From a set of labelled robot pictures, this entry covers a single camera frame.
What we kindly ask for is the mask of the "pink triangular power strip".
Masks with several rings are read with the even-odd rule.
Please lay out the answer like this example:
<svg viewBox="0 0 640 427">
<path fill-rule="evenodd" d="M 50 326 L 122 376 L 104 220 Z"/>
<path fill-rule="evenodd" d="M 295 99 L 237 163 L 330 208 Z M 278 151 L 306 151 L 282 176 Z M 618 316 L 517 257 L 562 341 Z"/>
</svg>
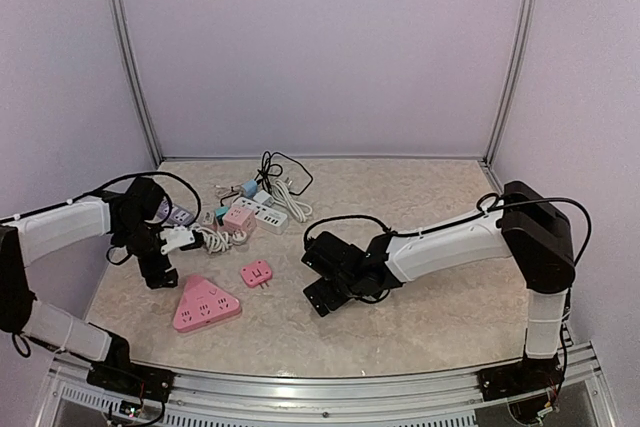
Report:
<svg viewBox="0 0 640 427">
<path fill-rule="evenodd" d="M 179 333 L 225 321 L 242 312 L 240 301 L 200 275 L 188 277 L 178 308 L 173 318 L 173 328 Z"/>
</svg>

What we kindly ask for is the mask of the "pink plug adapter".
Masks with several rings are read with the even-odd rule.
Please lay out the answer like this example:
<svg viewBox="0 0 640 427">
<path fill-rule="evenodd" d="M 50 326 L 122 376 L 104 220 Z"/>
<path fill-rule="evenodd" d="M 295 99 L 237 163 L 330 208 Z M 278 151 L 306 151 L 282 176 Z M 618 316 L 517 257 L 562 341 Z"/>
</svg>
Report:
<svg viewBox="0 0 640 427">
<path fill-rule="evenodd" d="M 240 276 L 247 287 L 264 289 L 269 286 L 273 271 L 266 260 L 258 259 L 243 266 L 240 269 Z"/>
</svg>

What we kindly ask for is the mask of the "white plug adapter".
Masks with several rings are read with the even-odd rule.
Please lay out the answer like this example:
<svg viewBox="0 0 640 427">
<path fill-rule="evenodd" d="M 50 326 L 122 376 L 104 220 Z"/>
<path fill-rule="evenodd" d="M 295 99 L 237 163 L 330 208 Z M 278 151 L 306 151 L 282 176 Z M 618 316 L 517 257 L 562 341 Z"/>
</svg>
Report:
<svg viewBox="0 0 640 427">
<path fill-rule="evenodd" d="M 261 205 L 271 205 L 273 203 L 271 194 L 265 190 L 257 192 L 253 200 Z"/>
</svg>

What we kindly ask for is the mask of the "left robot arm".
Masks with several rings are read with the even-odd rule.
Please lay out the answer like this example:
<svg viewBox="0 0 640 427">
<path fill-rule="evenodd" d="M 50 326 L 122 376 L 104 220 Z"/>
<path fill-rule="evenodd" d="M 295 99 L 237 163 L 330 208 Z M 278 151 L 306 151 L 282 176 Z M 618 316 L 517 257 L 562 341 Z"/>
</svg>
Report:
<svg viewBox="0 0 640 427">
<path fill-rule="evenodd" d="M 178 284 L 169 259 L 175 250 L 203 244 L 194 219 L 171 225 L 158 213 L 172 199 L 158 183 L 160 171 L 125 174 L 60 203 L 14 214 L 1 221 L 1 330 L 24 358 L 37 343 L 89 363 L 121 392 L 133 390 L 140 371 L 128 341 L 40 299 L 29 284 L 28 268 L 95 239 L 121 249 L 137 262 L 147 288 Z"/>
</svg>

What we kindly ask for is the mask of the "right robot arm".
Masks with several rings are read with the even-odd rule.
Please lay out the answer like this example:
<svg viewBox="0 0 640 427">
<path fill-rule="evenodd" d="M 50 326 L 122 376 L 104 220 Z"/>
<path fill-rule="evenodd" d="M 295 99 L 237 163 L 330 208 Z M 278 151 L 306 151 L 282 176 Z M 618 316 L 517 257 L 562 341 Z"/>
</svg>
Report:
<svg viewBox="0 0 640 427">
<path fill-rule="evenodd" d="M 374 216 L 381 233 L 361 249 L 323 231 L 303 234 L 302 263 L 318 274 L 303 293 L 325 317 L 350 301 L 374 305 L 429 274 L 491 259 L 511 258 L 529 292 L 525 344 L 509 368 L 514 385 L 535 389 L 566 371 L 562 325 L 570 311 L 576 267 L 589 245 L 588 210 L 566 197 L 543 197 L 521 181 L 481 197 L 473 212 L 401 232 Z"/>
</svg>

